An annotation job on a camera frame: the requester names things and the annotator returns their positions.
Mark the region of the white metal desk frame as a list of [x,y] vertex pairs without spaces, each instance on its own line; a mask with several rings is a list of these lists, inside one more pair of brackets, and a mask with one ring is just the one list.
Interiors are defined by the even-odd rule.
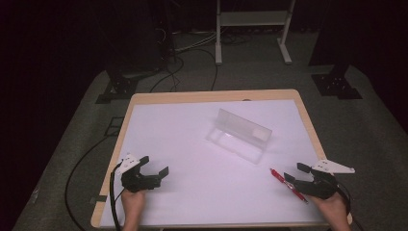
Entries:
[[220,2],[221,0],[217,0],[216,64],[222,64],[221,28],[242,26],[282,26],[283,32],[281,37],[277,39],[277,43],[284,63],[291,64],[293,62],[286,46],[286,39],[292,22],[296,0],[290,0],[290,5],[285,11],[266,12],[223,12]]

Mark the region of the person's left hand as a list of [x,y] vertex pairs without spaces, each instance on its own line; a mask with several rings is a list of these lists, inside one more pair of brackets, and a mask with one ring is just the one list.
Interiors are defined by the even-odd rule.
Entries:
[[130,192],[125,190],[121,195],[126,221],[139,221],[145,205],[145,191]]

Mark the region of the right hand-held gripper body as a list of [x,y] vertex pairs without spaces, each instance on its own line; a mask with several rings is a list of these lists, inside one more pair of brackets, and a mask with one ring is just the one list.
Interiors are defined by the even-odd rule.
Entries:
[[349,199],[347,192],[340,188],[340,184],[335,177],[335,173],[354,173],[353,167],[346,167],[330,160],[319,160],[311,167],[310,174],[313,177],[311,182],[295,180],[294,187],[300,192],[322,199],[331,197],[338,193],[345,199]]

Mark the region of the clear plastic pencil case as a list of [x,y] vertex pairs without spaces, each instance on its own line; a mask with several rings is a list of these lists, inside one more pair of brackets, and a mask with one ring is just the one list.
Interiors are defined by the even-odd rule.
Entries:
[[[254,129],[269,130],[267,141],[252,136]],[[272,131],[241,116],[219,109],[206,140],[257,165],[265,153]]]

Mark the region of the person's right hand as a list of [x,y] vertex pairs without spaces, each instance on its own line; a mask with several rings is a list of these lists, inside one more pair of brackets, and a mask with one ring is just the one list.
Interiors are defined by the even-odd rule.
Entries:
[[311,196],[310,199],[317,205],[330,225],[348,224],[344,199],[337,192],[327,199],[315,196]]

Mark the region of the red pen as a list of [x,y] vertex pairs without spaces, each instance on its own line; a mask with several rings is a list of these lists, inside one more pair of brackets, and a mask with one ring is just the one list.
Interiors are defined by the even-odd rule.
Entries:
[[309,203],[309,201],[308,201],[300,192],[298,192],[298,191],[294,188],[294,186],[292,186],[289,182],[287,182],[287,181],[285,180],[285,178],[284,178],[281,174],[279,174],[275,169],[270,168],[269,170],[270,170],[271,175],[272,175],[274,178],[276,178],[276,179],[277,179],[279,182],[281,182],[282,184],[286,185],[286,186],[291,190],[291,192],[292,192],[294,195],[296,195],[301,201],[303,201],[303,202],[306,203],[306,204]]

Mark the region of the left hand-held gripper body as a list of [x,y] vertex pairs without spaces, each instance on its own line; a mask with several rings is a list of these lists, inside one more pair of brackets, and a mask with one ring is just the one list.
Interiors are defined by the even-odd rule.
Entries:
[[120,163],[116,174],[120,176],[121,185],[124,189],[136,193],[143,190],[153,190],[161,186],[159,174],[143,175],[139,166],[140,159],[128,153]]

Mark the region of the black stand base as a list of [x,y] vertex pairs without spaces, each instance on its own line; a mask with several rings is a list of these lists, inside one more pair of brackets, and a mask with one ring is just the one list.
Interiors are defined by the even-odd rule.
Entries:
[[105,91],[97,97],[96,104],[108,104],[112,100],[130,99],[136,91],[138,80],[126,78],[117,65],[108,65],[106,71],[109,76],[109,83]]
[[348,64],[335,64],[329,73],[313,74],[312,79],[322,96],[337,96],[339,99],[361,99],[357,89],[345,78]]

